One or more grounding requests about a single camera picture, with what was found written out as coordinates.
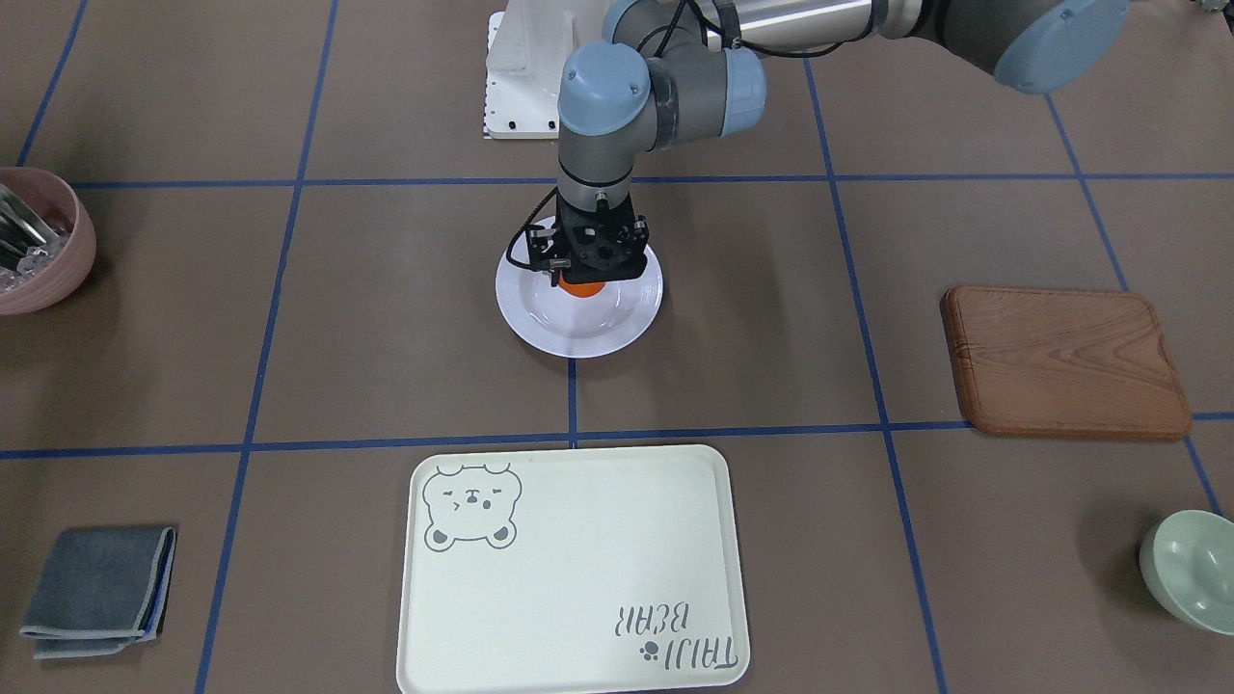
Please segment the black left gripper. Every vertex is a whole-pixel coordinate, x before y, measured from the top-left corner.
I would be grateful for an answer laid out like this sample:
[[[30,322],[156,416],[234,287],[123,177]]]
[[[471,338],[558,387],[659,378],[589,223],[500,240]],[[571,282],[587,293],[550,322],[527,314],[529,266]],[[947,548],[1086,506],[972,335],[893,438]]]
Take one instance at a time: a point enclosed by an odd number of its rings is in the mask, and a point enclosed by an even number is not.
[[[639,280],[652,230],[632,201],[586,211],[557,198],[550,224],[524,225],[529,270],[550,274],[552,282]]]

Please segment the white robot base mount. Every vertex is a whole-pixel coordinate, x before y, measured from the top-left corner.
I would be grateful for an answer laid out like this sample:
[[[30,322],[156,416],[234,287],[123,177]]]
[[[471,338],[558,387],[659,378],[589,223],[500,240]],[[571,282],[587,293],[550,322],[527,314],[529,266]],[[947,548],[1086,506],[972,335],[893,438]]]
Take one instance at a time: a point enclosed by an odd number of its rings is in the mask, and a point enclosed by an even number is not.
[[[555,140],[566,58],[603,36],[611,1],[510,1],[491,14],[482,132],[494,140]]]

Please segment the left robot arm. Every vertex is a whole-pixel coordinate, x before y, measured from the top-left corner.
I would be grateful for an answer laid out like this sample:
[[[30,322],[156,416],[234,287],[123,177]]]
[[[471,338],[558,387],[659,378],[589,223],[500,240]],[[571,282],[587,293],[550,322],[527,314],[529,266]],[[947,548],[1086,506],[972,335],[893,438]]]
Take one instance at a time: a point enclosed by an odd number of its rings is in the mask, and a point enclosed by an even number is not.
[[[561,67],[558,180],[506,261],[552,285],[638,280],[652,232],[631,203],[636,158],[763,119],[763,59],[821,58],[870,37],[928,40],[1000,85],[1053,93],[1096,65],[1127,1],[617,1]]]

